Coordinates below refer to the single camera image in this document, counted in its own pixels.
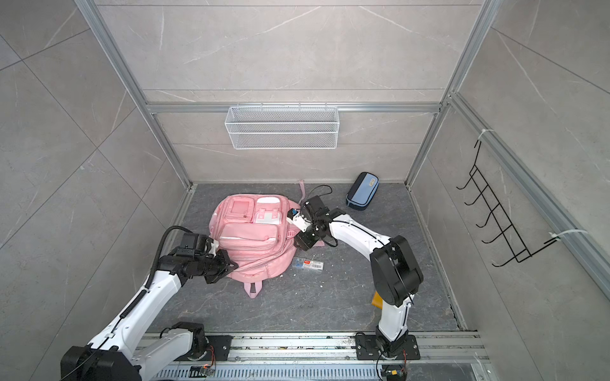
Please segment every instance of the wall tile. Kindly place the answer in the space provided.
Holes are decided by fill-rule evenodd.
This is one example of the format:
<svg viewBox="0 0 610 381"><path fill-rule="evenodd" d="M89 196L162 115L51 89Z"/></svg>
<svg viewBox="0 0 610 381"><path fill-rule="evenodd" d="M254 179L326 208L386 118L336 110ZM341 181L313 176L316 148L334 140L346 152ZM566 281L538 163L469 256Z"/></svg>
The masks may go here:
<svg viewBox="0 0 610 381"><path fill-rule="evenodd" d="M141 202L63 323L30 381L59 380L59 363L73 345L85 345L142 285L163 225Z"/></svg>
<svg viewBox="0 0 610 381"><path fill-rule="evenodd" d="M162 113L157 118L174 144L231 144L224 113ZM421 143L430 113L341 113L339 144Z"/></svg>
<svg viewBox="0 0 610 381"><path fill-rule="evenodd" d="M95 147L23 62L0 71L0 246Z"/></svg>
<svg viewBox="0 0 610 381"><path fill-rule="evenodd" d="M88 28L72 0L5 0L0 34L23 59Z"/></svg>
<svg viewBox="0 0 610 381"><path fill-rule="evenodd" d="M0 355L9 379L34 371L139 201L94 152L0 250Z"/></svg>
<svg viewBox="0 0 610 381"><path fill-rule="evenodd" d="M494 28L610 91L610 2L506 0Z"/></svg>
<svg viewBox="0 0 610 381"><path fill-rule="evenodd" d="M499 378L542 381L454 201L427 159L412 192L468 329L481 334Z"/></svg>
<svg viewBox="0 0 610 381"><path fill-rule="evenodd" d="M12 65L17 61L19 61L17 53L15 53L9 44L0 37L0 69Z"/></svg>
<svg viewBox="0 0 610 381"><path fill-rule="evenodd" d="M176 210L180 206L184 191L174 168L166 160L142 200L163 226L169 227Z"/></svg>
<svg viewBox="0 0 610 381"><path fill-rule="evenodd" d="M381 181L402 182L419 144L340 144L329 150L236 150L230 144L174 148L194 182L353 181L363 171Z"/></svg>
<svg viewBox="0 0 610 381"><path fill-rule="evenodd" d="M610 95L493 30L461 92L610 252Z"/></svg>
<svg viewBox="0 0 610 381"><path fill-rule="evenodd" d="M99 8L140 85L174 90L444 88L479 11Z"/></svg>
<svg viewBox="0 0 610 381"><path fill-rule="evenodd" d="M90 30L26 64L96 146L135 107Z"/></svg>
<svg viewBox="0 0 610 381"><path fill-rule="evenodd" d="M96 0L98 5L320 5L319 0ZM483 0L333 0L332 5L474 5Z"/></svg>
<svg viewBox="0 0 610 381"><path fill-rule="evenodd" d="M444 89L144 90L149 102L440 102Z"/></svg>
<svg viewBox="0 0 610 381"><path fill-rule="evenodd" d="M474 141L476 133L459 115L450 113L429 157L464 220L528 352L545 380L604 379L605 364L610 361L606 351L610 333L603 328L603 322L610 319L610 304L567 248L555 243L525 262L513 261L502 268L492 266L505 262L511 252L501 238L492 244L481 242L493 238L499 229L493 220L483 229L476 227L475 224L483 224L488 209L482 199L472 206L464 205L463 201L472 202L478 194L472 183L464 190L456 188L468 179L468 170L476 155L472 148ZM525 244L531 252L538 250L548 239L551 227L485 146L481 148L477 164ZM475 178L483 187L482 179ZM495 205L491 195L486 193L486 196L490 204ZM502 211L494 215L499 219L506 216ZM507 235L516 250L523 247L513 231L507 231ZM566 301L570 301L570 308L566 308Z"/></svg>
<svg viewBox="0 0 610 381"><path fill-rule="evenodd" d="M100 145L99 150L140 197L144 197L165 161L163 149L136 110Z"/></svg>

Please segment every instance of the mesh basket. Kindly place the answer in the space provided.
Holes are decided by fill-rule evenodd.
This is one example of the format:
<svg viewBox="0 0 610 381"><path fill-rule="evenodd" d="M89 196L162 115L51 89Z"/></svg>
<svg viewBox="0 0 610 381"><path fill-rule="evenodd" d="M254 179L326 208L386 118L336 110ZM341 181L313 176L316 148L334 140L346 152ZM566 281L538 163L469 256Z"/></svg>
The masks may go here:
<svg viewBox="0 0 610 381"><path fill-rule="evenodd" d="M224 125L235 149L336 148L337 107L235 106Z"/></svg>

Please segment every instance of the black mounting plate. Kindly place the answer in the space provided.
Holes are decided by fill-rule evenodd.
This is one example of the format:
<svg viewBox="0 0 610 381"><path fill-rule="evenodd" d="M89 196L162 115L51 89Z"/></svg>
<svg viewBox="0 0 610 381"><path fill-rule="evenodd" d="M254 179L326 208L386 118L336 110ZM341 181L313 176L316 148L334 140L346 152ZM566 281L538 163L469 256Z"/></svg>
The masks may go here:
<svg viewBox="0 0 610 381"><path fill-rule="evenodd" d="M375 341L375 335L358 334L354 339L356 341L356 358L358 360L377 360L379 358L379 347ZM404 344L400 346L400 349L404 349L407 360L419 360L422 357L419 353L417 339L413 335L408 335L405 338ZM399 360L403 358L402 353L397 356Z"/></svg>
<svg viewBox="0 0 610 381"><path fill-rule="evenodd" d="M229 351L231 350L231 341L233 336L209 335L206 336L208 346L214 348L214 356L216 361L227 361L229 359ZM186 355L180 356L176 361L189 361ZM212 351L206 351L199 361L212 361Z"/></svg>

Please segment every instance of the pink backpack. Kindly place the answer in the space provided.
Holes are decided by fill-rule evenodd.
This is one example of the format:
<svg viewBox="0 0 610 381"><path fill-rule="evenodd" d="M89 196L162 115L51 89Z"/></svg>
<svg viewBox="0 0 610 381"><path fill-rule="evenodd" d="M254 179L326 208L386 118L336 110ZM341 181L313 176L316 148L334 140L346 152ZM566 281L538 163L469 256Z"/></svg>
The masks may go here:
<svg viewBox="0 0 610 381"><path fill-rule="evenodd" d="M239 268L228 276L243 282L250 298L262 281L282 274L295 255L294 236L300 231L286 216L296 202L277 194L234 194L224 199L210 220L210 236Z"/></svg>

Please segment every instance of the gray marble floor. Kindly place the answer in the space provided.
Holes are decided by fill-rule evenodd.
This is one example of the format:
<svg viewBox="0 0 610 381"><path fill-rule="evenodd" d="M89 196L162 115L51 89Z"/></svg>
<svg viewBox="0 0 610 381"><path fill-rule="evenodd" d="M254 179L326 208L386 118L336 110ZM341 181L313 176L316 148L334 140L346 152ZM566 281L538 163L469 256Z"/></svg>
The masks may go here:
<svg viewBox="0 0 610 381"><path fill-rule="evenodd" d="M457 330L447 292L424 241L415 210L402 184L380 184L365 211L345 207L349 184L332 184L325 204L346 210L367 227L391 237L407 238L424 273L424 282L409 315L415 331ZM193 196L183 225L208 233L214 208L236 193L283 194L298 201L297 184L201 184ZM338 247L315 247L297 256L324 262L322 272L289 267L282 277L263 281L263 289L250 299L243 284L222 279L206 285L202 277L189 280L167 303L151 325L159 332L178 321L203 322L208 332L374 330L381 310L371 305L375 293L369 261L340 242Z"/></svg>

